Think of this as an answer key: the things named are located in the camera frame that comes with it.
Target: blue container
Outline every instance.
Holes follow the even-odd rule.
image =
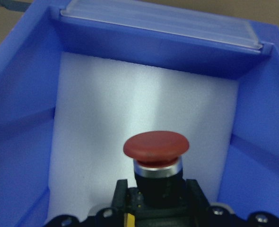
[[[238,80],[218,201],[242,218],[257,210],[279,217],[279,29],[220,17],[226,27],[208,35],[187,30],[189,22],[178,18],[209,14],[135,1],[139,14],[166,11],[173,22],[149,24],[145,15],[124,24],[116,17],[76,15],[68,3],[34,2],[0,46],[0,226],[42,226],[46,219],[62,51]],[[231,21],[249,27],[231,28]]]

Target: red button cap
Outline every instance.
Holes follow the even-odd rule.
[[[169,166],[189,149],[188,140],[172,131],[149,131],[129,138],[124,153],[144,166]]]

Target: white foam sheet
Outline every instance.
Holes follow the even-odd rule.
[[[197,179],[216,201],[229,145],[238,83],[233,80],[63,53],[50,162],[48,220],[84,220],[109,204],[116,180],[135,186],[131,136],[168,130],[183,134],[184,178]]]

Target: yellow strip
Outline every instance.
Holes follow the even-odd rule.
[[[135,227],[135,217],[132,214],[127,214],[126,227]]]

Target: white foam pad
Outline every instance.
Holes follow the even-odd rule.
[[[216,201],[229,145],[238,83],[134,63],[63,53],[54,122],[48,219],[84,220],[110,203],[116,180],[135,186],[131,136],[153,130],[183,134],[184,178]]]

